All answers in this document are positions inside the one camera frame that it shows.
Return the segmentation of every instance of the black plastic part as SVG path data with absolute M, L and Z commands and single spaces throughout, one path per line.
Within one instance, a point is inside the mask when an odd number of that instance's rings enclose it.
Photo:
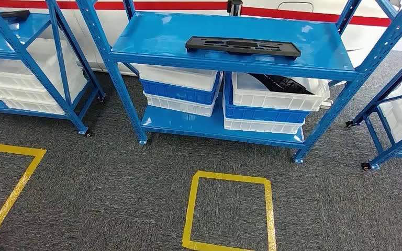
M 97 99 L 98 99 L 98 101 L 99 101 L 100 103 L 103 103 L 103 102 L 105 101 L 105 97 L 104 97 L 104 98 L 97 97 Z
M 303 85 L 288 77 L 254 73 L 249 74 L 258 79 L 258 81 L 260 81 L 271 92 L 313 95 L 313 93 L 306 90 Z
M 87 129 L 87 131 L 83 135 L 86 138 L 90 138 L 92 136 L 92 132 L 89 129 Z
M 367 163 L 367 162 L 361 163 L 360 166 L 361 166 L 361 169 L 363 169 L 363 170 L 365 170 L 365 171 L 372 169 L 372 168 L 371 168 L 371 165 L 370 165 L 369 163 Z
M 232 0 L 227 0 L 227 13 L 232 10 Z
M 354 127 L 355 124 L 353 123 L 352 120 L 346 121 L 346 127 Z
M 26 20 L 28 15 L 30 15 L 30 11 L 18 10 L 15 12 L 1 12 L 0 15 L 5 19 L 15 18 L 15 20 Z
M 301 56 L 301 51 L 291 42 L 254 40 L 242 38 L 191 37 L 186 42 L 187 51 L 213 50 L 232 54 L 266 54 L 291 56 L 294 60 Z

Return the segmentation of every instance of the yellow tape square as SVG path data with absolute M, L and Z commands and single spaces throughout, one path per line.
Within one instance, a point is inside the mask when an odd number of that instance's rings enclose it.
M 272 202 L 272 187 L 268 179 L 261 177 L 242 176 L 234 174 L 220 174 L 212 172 L 198 171 L 192 178 L 192 185 L 188 199 L 186 223 L 184 225 L 183 233 L 183 247 L 198 250 L 198 251 L 250 251 L 247 249 L 225 247 L 208 243 L 193 242 L 190 240 L 192 234 L 193 213 L 195 211 L 196 193 L 198 191 L 199 178 L 222 179 L 239 182 L 250 182 L 264 185 L 264 195 L 266 201 L 266 218 L 267 218 L 267 235 L 269 237 L 269 251 L 276 251 L 275 242 L 275 222 L 273 218 L 273 202 Z
M 30 179 L 30 176 L 33 174 L 36 167 L 38 167 L 38 165 L 41 162 L 41 159 L 44 156 L 44 154 L 46 153 L 46 151 L 47 150 L 0 144 L 0 152 L 13 153 L 13 154 L 19 154 L 19 155 L 28 155 L 28 156 L 35 157 L 35 158 L 33 158 L 30 165 L 25 170 L 25 173 L 22 175 L 21 179 L 19 179 L 18 184 L 16 184 L 16 186 L 13 189 L 13 191 L 11 192 L 10 196 L 8 196 L 7 200 L 5 201 L 4 205 L 2 206 L 2 208 L 0 210 L 0 225 L 4 221 L 5 216 L 7 216 L 8 212 L 12 208 L 12 206 L 15 203 L 16 199 L 18 198 L 19 194 L 22 192 L 28 179 Z

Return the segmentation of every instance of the gray carpet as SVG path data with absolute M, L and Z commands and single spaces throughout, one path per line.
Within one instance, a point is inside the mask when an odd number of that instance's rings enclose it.
M 139 145 L 107 74 L 97 74 L 107 101 L 85 117 L 91 138 L 68 121 L 0 114 L 0 143 L 47 149 L 1 225 L 0 250 L 187 250 L 197 170 L 269 179 L 278 250 L 402 250 L 402 159 L 360 171 L 375 147 L 365 126 L 344 127 L 401 67 L 391 52 L 302 165 L 294 150 L 264 145 L 160 133 Z M 125 81 L 142 114 L 140 83 Z M 0 154 L 0 204 L 30 160 Z M 267 250 L 263 186 L 200 179 L 192 240 Z

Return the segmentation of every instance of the shelf perforated post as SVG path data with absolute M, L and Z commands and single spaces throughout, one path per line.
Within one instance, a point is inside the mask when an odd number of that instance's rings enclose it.
M 360 5 L 360 2 L 361 0 L 348 0 L 348 2 L 346 3 L 343 12 L 341 13 L 336 23 L 337 31 L 340 35 L 343 34 L 344 30 L 348 26 L 356 9 Z
M 128 94 L 128 90 L 124 83 L 124 80 L 122 80 L 121 73 L 118 69 L 118 64 L 109 55 L 109 52 L 111 51 L 111 46 L 108 43 L 107 37 L 104 34 L 104 30 L 102 29 L 101 22 L 99 21 L 98 15 L 96 14 L 96 10 L 93 5 L 88 2 L 88 0 L 76 0 L 76 3 L 78 4 L 84 20 L 86 21 L 88 29 L 90 30 L 90 34 L 95 41 L 96 47 L 101 54 L 108 74 L 110 75 L 118 96 L 121 99 L 122 105 L 124 106 L 127 115 L 130 118 L 133 129 L 138 135 L 139 143 L 146 144 L 146 133 L 141 128 L 141 122 L 138 118 L 138 114 L 135 111 L 135 107 L 133 106 L 130 95 Z
M 45 89 L 52 96 L 52 98 L 58 103 L 58 105 L 64 110 L 66 116 L 72 123 L 78 128 L 79 133 L 84 134 L 87 131 L 87 127 L 83 124 L 81 119 L 74 112 L 73 108 L 67 104 L 67 102 L 62 98 L 61 94 L 56 90 L 50 80 L 47 78 L 45 73 L 33 59 L 33 57 L 28 53 L 26 48 L 20 43 L 16 35 L 10 30 L 7 22 L 0 16 L 0 33 L 5 38 L 5 40 L 12 46 L 18 58 L 28 67 L 36 78 L 44 85 Z
M 135 13 L 135 5 L 133 0 L 122 0 L 122 2 L 124 4 L 124 9 L 126 9 L 127 12 L 127 18 L 130 20 Z
M 330 124 L 340 114 L 341 110 L 348 104 L 355 93 L 371 76 L 372 72 L 383 61 L 384 57 L 391 51 L 394 44 L 402 37 L 402 10 L 392 21 L 391 25 L 386 29 L 383 35 L 375 44 L 372 51 L 367 55 L 363 63 L 357 68 L 359 74 L 354 81 L 347 82 L 340 95 L 329 110 L 324 114 L 323 118 L 310 133 L 304 144 L 307 146 L 300 149 L 294 156 L 297 163 L 303 162 L 303 157 L 310 151 L 310 148 L 329 128 Z

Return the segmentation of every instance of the blue metal shelf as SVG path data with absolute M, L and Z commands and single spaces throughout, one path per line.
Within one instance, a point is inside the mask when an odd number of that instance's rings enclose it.
M 191 36 L 293 42 L 301 56 L 187 52 Z M 135 12 L 111 56 L 120 62 L 353 80 L 357 76 L 335 24 L 285 19 Z
M 26 20 L 10 22 L 8 26 L 24 46 L 29 46 L 49 25 L 49 14 L 31 13 Z M 0 58 L 18 59 L 15 51 L 0 34 Z
M 393 16 L 390 26 L 363 63 L 354 69 L 340 36 L 360 2 L 361 0 L 348 0 L 338 21 L 332 24 L 252 17 L 137 12 L 132 0 L 124 0 L 129 22 L 112 47 L 104 34 L 93 6 L 94 2 L 76 0 L 140 144 L 147 143 L 144 131 L 153 131 L 278 145 L 297 148 L 294 156 L 297 163 L 303 162 L 304 156 L 402 37 L 402 9 L 396 15 L 388 10 L 389 15 Z M 191 36 L 292 42 L 301 50 L 301 56 L 292 60 L 282 56 L 237 55 L 208 50 L 188 53 L 185 43 Z M 118 62 L 126 64 L 133 72 L 137 71 L 129 63 L 321 78 L 336 82 L 345 80 L 346 84 L 309 136 L 303 139 L 302 134 L 289 137 L 286 134 L 225 130 L 221 109 L 215 109 L 212 117 L 206 118 L 147 106 L 141 122 L 119 72 Z
M 147 106 L 141 127 L 146 131 L 201 136 L 274 146 L 303 148 L 303 129 L 296 134 L 249 132 L 224 129 L 222 94 L 216 100 L 211 117 Z
M 44 112 L 27 111 L 20 109 L 8 108 L 4 102 L 0 101 L 0 112 L 12 113 L 18 115 L 59 118 L 70 120 L 78 129 L 79 134 L 90 136 L 88 127 L 82 122 L 82 118 L 86 114 L 88 108 L 92 104 L 96 96 L 100 101 L 104 100 L 105 93 L 99 85 L 95 74 L 93 73 L 87 59 L 79 47 L 61 9 L 55 0 L 46 0 L 49 9 L 48 14 L 30 13 L 24 21 L 5 20 L 0 16 L 0 59 L 21 60 L 24 65 L 29 68 L 36 76 L 38 81 L 44 86 L 51 97 L 64 111 L 64 115 L 56 115 Z M 49 26 L 51 25 L 54 43 L 59 61 L 59 69 L 61 74 L 62 85 L 65 92 L 65 99 L 61 96 L 55 86 L 47 78 L 45 73 L 39 67 L 37 62 L 28 53 L 27 47 Z M 78 94 L 74 101 L 71 101 L 69 84 L 66 76 L 65 62 L 62 54 L 62 45 L 60 42 L 59 29 L 62 29 L 70 46 L 72 47 L 76 57 L 83 66 L 87 75 L 87 84 Z M 86 90 L 91 87 L 92 92 L 79 114 L 74 109 Z

